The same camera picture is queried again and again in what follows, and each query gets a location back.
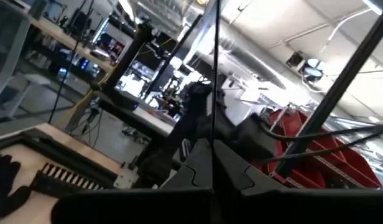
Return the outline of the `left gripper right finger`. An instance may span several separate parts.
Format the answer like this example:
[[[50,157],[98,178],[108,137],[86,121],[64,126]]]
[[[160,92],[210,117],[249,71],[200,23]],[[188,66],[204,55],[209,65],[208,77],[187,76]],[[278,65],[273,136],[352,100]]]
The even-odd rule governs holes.
[[[383,190],[291,189],[263,174],[219,140],[214,189],[225,224],[380,224]]]

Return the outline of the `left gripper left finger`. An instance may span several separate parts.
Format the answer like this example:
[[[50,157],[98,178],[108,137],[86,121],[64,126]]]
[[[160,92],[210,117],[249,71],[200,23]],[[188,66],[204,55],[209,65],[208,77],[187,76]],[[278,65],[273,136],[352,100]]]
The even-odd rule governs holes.
[[[192,153],[159,189],[94,190],[60,199],[52,224],[210,224],[213,195],[210,144]]]

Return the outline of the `red storage bin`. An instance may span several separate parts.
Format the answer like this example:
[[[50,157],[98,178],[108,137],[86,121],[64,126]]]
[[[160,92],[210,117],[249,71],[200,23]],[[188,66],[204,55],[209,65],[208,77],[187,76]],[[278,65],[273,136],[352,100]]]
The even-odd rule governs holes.
[[[298,110],[285,112],[285,115],[282,115],[280,111],[276,111],[266,115],[266,118],[268,118],[269,124],[275,124],[277,121],[274,126],[274,133],[295,137],[307,120],[307,115]],[[275,140],[275,156],[282,156],[290,143]],[[340,140],[332,136],[311,141],[306,152],[319,152],[342,145],[343,143]],[[382,188],[381,182],[365,158],[350,147],[331,154],[297,161],[287,178],[276,173],[275,168],[279,162],[270,162],[262,166],[257,165],[257,162],[253,164],[263,173],[291,188]]]

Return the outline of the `grey desk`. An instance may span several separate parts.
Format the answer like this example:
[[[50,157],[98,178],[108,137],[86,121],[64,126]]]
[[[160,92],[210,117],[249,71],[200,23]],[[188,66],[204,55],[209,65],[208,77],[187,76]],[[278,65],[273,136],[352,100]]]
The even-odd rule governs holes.
[[[99,106],[109,114],[117,117],[122,122],[136,128],[141,133],[151,138],[166,138],[173,129],[173,126],[150,114],[145,108],[137,106],[134,110],[119,107],[104,93],[93,92],[101,99]]]

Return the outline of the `black box device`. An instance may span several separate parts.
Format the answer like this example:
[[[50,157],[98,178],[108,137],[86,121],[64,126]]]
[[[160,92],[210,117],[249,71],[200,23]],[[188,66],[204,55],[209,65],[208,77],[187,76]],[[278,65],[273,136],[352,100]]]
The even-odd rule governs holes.
[[[131,111],[134,111],[139,105],[139,98],[126,91],[113,90],[111,99],[118,107]]]

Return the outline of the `black glove green cuff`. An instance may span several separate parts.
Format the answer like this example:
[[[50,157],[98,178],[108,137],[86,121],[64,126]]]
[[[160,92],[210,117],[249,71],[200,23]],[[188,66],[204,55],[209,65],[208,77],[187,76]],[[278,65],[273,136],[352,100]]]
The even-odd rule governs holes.
[[[29,186],[22,185],[11,193],[21,163],[12,161],[11,155],[0,154],[0,218],[4,218],[28,201],[31,193]]]

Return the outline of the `round industrial fan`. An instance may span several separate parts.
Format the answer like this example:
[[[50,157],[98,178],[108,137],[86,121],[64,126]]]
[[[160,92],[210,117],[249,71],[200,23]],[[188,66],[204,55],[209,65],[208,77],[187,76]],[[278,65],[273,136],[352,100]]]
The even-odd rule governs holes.
[[[309,58],[301,68],[302,80],[307,83],[316,83],[323,78],[326,63],[317,59]]]

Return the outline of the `wooden workbench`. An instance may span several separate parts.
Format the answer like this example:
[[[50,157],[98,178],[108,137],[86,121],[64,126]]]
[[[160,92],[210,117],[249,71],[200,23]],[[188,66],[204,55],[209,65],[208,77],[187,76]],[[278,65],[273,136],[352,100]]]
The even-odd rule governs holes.
[[[34,19],[30,15],[26,15],[26,18],[30,21],[32,25],[39,28],[44,34],[51,36],[53,39],[59,41],[68,48],[74,49],[76,45],[76,40],[64,33],[64,31],[54,23],[50,22],[44,17],[41,17],[39,20]],[[82,57],[89,59],[93,63],[97,64],[105,72],[110,73],[113,70],[113,66],[109,63],[108,60],[100,60],[91,55],[91,50],[83,47],[81,44],[75,50]]]

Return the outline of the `black perforated rack rail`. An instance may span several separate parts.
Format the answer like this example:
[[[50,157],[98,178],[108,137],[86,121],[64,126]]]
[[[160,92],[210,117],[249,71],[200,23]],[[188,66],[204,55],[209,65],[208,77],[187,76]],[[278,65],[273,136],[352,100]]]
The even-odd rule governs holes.
[[[107,189],[88,177],[46,162],[39,169],[30,184],[30,188],[38,193],[55,198],[74,194],[84,190]]]

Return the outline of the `silver ventilation duct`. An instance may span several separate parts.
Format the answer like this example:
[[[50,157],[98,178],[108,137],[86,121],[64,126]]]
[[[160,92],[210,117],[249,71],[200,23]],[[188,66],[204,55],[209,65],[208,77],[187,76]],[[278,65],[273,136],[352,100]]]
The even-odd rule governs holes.
[[[200,37],[195,31],[187,39],[186,45],[203,58],[212,57],[215,46],[215,31],[209,30]],[[263,60],[263,51],[237,30],[221,27],[219,31],[220,69],[227,73],[237,73],[255,78],[260,82],[270,82],[285,90],[285,79]]]

